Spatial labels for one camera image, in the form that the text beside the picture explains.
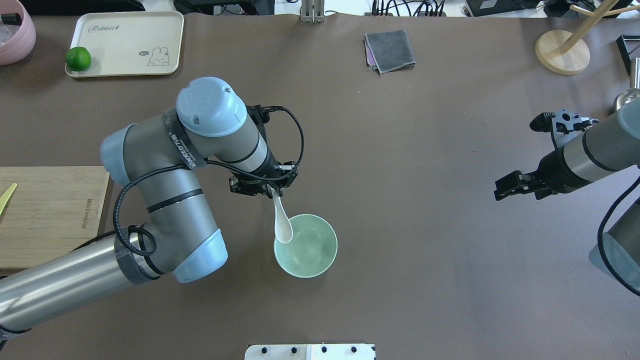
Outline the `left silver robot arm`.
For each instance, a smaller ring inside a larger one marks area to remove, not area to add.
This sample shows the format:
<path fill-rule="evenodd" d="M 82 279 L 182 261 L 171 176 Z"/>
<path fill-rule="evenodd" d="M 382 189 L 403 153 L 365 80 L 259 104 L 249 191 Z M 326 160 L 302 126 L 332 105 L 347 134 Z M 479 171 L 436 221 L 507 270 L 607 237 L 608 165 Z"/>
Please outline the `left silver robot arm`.
<path fill-rule="evenodd" d="M 279 162 L 268 146 L 265 123 L 279 111 L 290 114 L 246 105 L 224 80 L 201 77 L 174 107 L 106 137 L 100 158 L 122 186 L 113 230 L 1 280 L 1 343 L 164 274 L 189 283 L 217 271 L 228 253 L 196 170 L 229 170 L 236 194 L 282 196 L 301 161 Z"/>

